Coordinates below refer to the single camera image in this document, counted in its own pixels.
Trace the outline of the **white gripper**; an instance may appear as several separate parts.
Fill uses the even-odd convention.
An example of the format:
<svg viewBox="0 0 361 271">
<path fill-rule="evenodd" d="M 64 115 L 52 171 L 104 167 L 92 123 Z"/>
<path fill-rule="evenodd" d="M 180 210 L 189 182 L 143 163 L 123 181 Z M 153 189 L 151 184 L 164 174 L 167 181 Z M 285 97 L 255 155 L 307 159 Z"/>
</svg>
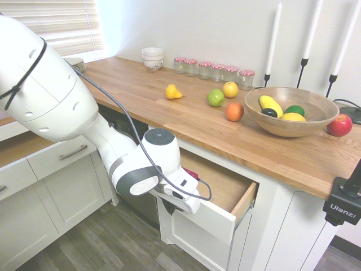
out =
<svg viewBox="0 0 361 271">
<path fill-rule="evenodd" d="M 171 182 L 175 187 L 162 180 L 154 188 L 168 214 L 172 215 L 178 209 L 194 215 L 200 208 L 200 199 L 195 197 L 200 195 L 197 190 L 198 181 L 186 171 L 181 171 L 179 177 Z"/>
</svg>

